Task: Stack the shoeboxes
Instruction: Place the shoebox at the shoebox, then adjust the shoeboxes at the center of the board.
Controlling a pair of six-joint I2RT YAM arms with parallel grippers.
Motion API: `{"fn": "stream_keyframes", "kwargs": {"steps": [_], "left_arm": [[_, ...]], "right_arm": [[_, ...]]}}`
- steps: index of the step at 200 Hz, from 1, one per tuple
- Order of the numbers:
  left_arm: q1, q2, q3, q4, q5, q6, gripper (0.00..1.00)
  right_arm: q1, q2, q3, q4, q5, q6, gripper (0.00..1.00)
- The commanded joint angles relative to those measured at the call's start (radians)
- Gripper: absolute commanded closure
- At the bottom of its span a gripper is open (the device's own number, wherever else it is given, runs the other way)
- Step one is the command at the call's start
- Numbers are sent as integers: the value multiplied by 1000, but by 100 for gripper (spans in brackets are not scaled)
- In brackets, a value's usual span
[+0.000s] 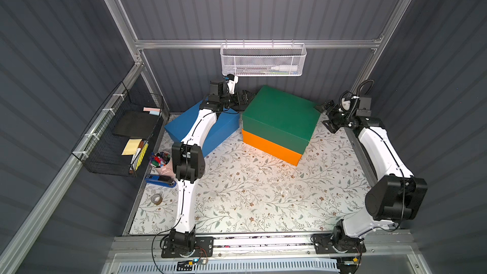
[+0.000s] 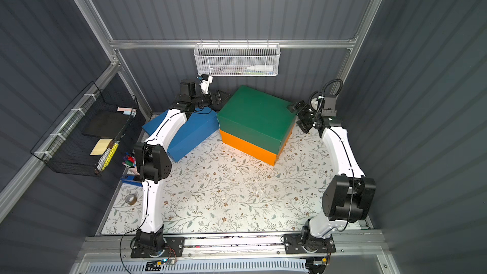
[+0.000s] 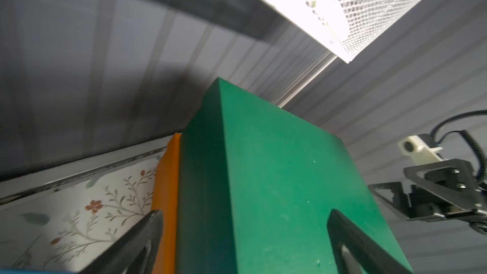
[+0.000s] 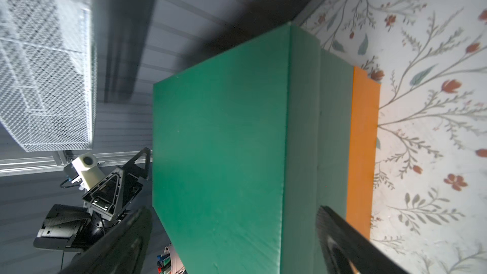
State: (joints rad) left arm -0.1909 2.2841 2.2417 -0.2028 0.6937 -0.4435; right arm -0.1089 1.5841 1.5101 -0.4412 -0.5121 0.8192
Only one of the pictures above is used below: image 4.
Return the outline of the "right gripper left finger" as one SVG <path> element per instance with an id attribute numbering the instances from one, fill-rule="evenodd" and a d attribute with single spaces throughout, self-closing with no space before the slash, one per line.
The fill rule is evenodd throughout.
<path id="1" fill-rule="evenodd" d="M 151 233 L 152 213 L 139 208 L 60 272 L 140 273 Z"/>

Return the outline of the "green shoebox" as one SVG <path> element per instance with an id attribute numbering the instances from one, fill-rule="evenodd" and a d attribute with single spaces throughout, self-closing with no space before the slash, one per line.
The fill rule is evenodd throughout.
<path id="1" fill-rule="evenodd" d="M 188 273 L 325 273 L 354 68 L 284 25 L 153 87 L 153 207 Z"/>

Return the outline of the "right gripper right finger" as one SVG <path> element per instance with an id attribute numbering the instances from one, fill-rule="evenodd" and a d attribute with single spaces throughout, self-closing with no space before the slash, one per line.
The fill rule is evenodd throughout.
<path id="1" fill-rule="evenodd" d="M 328 206 L 317 212 L 316 228 L 329 273 L 405 273 Z"/>

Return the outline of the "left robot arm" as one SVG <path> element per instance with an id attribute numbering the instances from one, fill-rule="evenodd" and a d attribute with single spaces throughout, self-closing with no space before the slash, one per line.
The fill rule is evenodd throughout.
<path id="1" fill-rule="evenodd" d="M 64 168 L 70 187 L 84 191 L 81 207 L 55 204 L 33 245 L 37 249 L 84 252 L 124 221 L 130 204 L 148 180 L 151 151 L 143 148 L 123 166 L 105 174 L 91 152 Z"/>

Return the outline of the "orange shoebox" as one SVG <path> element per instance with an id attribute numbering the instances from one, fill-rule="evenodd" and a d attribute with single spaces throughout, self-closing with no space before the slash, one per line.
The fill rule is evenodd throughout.
<path id="1" fill-rule="evenodd" d="M 353 68 L 346 221 L 370 238 L 380 84 Z"/>

